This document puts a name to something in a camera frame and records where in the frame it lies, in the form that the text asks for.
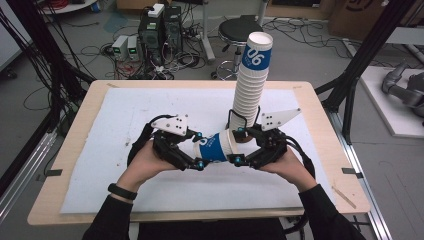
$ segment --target wooden table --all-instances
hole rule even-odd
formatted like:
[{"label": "wooden table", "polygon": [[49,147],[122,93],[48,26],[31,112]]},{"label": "wooden table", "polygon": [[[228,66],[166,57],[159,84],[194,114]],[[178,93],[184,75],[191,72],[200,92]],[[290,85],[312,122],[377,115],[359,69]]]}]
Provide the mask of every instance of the wooden table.
[{"label": "wooden table", "polygon": [[[28,216],[31,225],[91,223],[95,214],[61,214],[73,168],[109,88],[216,88],[235,89],[235,81],[95,81],[85,97],[52,169],[61,176],[48,177]],[[307,82],[268,81],[266,89],[292,89],[302,109],[315,148],[322,161],[340,213],[366,213],[368,200],[356,175],[343,174],[351,168],[336,134],[312,86]],[[251,209],[169,213],[133,213],[132,221],[205,220],[225,218],[280,217],[301,215],[303,209]]]}]

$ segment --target black sleeve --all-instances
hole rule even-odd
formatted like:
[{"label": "black sleeve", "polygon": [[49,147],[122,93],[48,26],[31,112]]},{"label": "black sleeve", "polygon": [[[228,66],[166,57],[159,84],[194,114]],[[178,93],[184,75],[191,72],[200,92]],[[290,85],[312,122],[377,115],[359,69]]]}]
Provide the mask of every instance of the black sleeve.
[{"label": "black sleeve", "polygon": [[321,185],[299,193],[299,196],[315,240],[365,240],[361,233],[337,211]]},{"label": "black sleeve", "polygon": [[127,239],[132,206],[132,204],[108,196],[82,239]]}]

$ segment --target white 3d-printed part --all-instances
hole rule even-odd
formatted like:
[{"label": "white 3d-printed part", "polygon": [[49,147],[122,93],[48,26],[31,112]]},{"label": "white 3d-printed part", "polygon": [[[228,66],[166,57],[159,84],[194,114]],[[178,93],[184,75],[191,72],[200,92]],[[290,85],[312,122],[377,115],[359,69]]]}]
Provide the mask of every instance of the white 3d-printed part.
[{"label": "white 3d-printed part", "polygon": [[300,108],[298,108],[281,112],[262,113],[262,130],[268,131],[270,129],[281,127],[301,112]]},{"label": "white 3d-printed part", "polygon": [[187,115],[172,118],[161,118],[152,123],[152,127],[165,132],[184,136],[187,131]]}]

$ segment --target white paper sheet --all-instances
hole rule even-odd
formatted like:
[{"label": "white paper sheet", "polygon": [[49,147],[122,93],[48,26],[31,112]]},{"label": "white paper sheet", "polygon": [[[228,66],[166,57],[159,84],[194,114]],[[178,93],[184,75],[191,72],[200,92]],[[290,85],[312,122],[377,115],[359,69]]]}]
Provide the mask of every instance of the white paper sheet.
[{"label": "white paper sheet", "polygon": [[[144,125],[161,114],[188,114],[190,129],[209,136],[225,129],[234,89],[111,88],[74,168],[61,213],[93,213],[100,209],[107,187],[126,168],[131,144]],[[262,112],[298,108],[291,90],[264,90]],[[313,160],[317,180],[334,202],[303,115],[280,129],[294,137]],[[193,143],[180,148],[193,154]],[[248,154],[255,141],[238,144]],[[213,163],[196,170],[162,172],[139,190],[134,212],[194,211],[301,207],[297,189],[280,177],[230,163]]]}]

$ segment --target cup label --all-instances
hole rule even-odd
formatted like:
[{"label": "cup label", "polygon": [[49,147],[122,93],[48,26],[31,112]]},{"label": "cup label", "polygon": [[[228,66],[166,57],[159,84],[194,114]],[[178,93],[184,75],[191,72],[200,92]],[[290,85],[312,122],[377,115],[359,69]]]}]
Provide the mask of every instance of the cup label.
[{"label": "cup label", "polygon": [[203,159],[211,161],[227,161],[219,141],[219,133],[199,140],[199,150]]},{"label": "cup label", "polygon": [[271,59],[271,49],[267,51],[258,51],[256,49],[250,48],[249,45],[246,45],[244,49],[242,63],[245,67],[261,71],[269,67],[269,61]]}]

